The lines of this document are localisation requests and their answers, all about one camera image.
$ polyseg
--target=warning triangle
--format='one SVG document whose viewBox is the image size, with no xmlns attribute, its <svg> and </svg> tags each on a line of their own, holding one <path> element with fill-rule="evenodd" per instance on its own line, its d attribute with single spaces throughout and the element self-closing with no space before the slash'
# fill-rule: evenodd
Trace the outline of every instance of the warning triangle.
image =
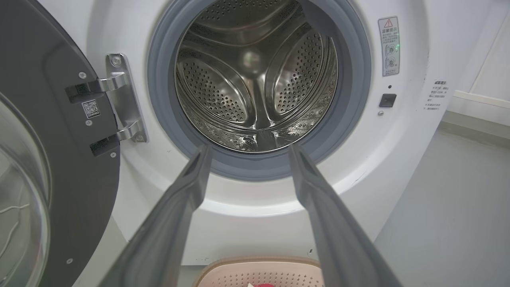
<svg viewBox="0 0 510 287">
<path fill-rule="evenodd" d="M 388 19 L 388 21 L 384 25 L 384 28 L 389 28 L 389 27 L 393 27 L 393 24 L 391 24 L 391 21 Z"/>
</svg>

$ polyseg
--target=qr code sticker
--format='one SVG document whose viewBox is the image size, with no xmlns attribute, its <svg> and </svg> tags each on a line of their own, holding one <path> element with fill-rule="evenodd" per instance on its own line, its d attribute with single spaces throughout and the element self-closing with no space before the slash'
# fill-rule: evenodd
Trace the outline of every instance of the qr code sticker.
<svg viewBox="0 0 510 287">
<path fill-rule="evenodd" d="M 101 114 L 95 100 L 84 102 L 82 106 L 87 118 L 92 118 Z"/>
</svg>

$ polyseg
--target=hinge screw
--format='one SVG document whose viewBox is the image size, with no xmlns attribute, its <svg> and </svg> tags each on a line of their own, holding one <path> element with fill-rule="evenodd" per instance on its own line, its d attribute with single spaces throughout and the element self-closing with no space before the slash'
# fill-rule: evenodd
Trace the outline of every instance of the hinge screw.
<svg viewBox="0 0 510 287">
<path fill-rule="evenodd" d="M 114 67 L 120 67 L 120 65 L 122 64 L 122 59 L 119 56 L 113 56 L 110 59 L 110 62 Z"/>
</svg>

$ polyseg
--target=white washing machine body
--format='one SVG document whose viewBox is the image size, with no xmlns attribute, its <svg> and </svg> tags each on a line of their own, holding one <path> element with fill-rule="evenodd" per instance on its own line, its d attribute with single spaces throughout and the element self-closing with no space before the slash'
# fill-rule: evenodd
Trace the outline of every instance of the white washing machine body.
<svg viewBox="0 0 510 287">
<path fill-rule="evenodd" d="M 333 21 L 340 17 L 341 11 L 332 2 L 313 2 Z M 129 240 L 188 162 L 158 122 L 147 80 L 152 37 L 173 2 L 41 3 L 76 42 L 99 77 L 105 76 L 106 54 L 123 53 L 129 60 L 149 137 L 147 143 L 121 143 L 113 217 Z M 351 5 L 370 46 L 368 99 L 354 130 L 318 168 L 374 240 L 441 120 L 478 39 L 471 31 L 479 31 L 477 26 L 485 21 L 473 19 L 487 2 L 356 0 Z M 206 6 L 189 1 L 183 9 Z M 386 57 L 379 20 L 390 17 L 398 18 L 400 68 L 398 74 L 384 77 Z M 385 93 L 397 95 L 392 108 L 379 107 Z M 211 174 L 206 198 L 193 215 L 182 264 L 206 265 L 239 255 L 307 256 L 313 245 L 308 215 L 295 197 L 290 177 L 251 182 Z"/>
</svg>

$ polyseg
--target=pink laundry basket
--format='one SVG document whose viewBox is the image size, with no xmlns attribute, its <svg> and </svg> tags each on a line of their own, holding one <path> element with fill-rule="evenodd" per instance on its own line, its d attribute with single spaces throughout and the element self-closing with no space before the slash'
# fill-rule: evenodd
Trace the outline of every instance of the pink laundry basket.
<svg viewBox="0 0 510 287">
<path fill-rule="evenodd" d="M 236 257 L 209 264 L 193 287 L 324 287 L 319 262 L 302 257 Z"/>
</svg>

